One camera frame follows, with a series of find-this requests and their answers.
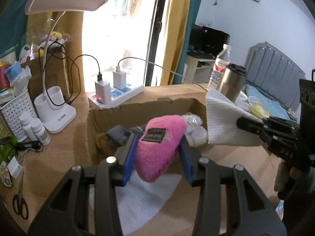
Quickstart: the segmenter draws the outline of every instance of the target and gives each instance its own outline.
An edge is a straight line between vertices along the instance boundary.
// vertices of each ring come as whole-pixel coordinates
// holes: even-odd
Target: metal bolt
[[[209,159],[207,157],[201,157],[199,159],[199,162],[203,163],[203,164],[208,164],[209,163]]]
[[[242,164],[237,163],[235,165],[235,169],[238,170],[238,171],[243,171],[244,170],[244,166]]]
[[[116,157],[114,157],[114,156],[109,156],[109,157],[107,157],[106,158],[106,162],[107,163],[115,163],[116,162]]]
[[[78,172],[78,171],[81,170],[81,168],[82,168],[81,165],[78,165],[78,164],[77,164],[77,165],[73,165],[71,169],[72,169],[73,171]]]

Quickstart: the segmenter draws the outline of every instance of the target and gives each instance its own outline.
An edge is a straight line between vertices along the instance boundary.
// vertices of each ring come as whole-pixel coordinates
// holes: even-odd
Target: headboard
[[[305,73],[291,59],[271,44],[250,48],[246,58],[247,83],[284,109],[295,111],[300,103],[299,80]]]

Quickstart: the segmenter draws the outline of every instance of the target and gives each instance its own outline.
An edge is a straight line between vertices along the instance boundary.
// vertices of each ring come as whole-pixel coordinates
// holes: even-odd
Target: scissors handle
[[[26,210],[26,215],[25,216],[23,215],[23,206],[25,207],[25,210]],[[27,204],[26,204],[26,201],[24,200],[24,198],[21,198],[20,212],[21,212],[20,213],[21,217],[24,220],[27,220],[28,219],[28,207],[27,207]]]
[[[17,215],[20,215],[19,196],[15,194],[12,199],[13,210]]]

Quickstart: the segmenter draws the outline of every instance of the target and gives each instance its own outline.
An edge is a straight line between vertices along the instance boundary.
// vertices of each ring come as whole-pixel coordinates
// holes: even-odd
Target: black monitor
[[[209,27],[192,26],[189,49],[217,56],[223,44],[229,44],[230,35]]]

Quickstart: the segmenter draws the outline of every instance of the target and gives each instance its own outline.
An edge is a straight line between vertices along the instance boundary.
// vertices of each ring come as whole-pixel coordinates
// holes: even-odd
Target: paper towel
[[[232,103],[215,88],[206,95],[208,143],[230,146],[259,146],[258,135],[237,128],[237,119],[244,116],[256,122],[262,120]]]
[[[134,171],[125,187],[116,187],[123,234],[130,234],[151,220],[170,198],[181,178],[178,174],[164,174],[154,183],[147,183]],[[95,190],[91,188],[89,203],[93,209],[94,196]]]

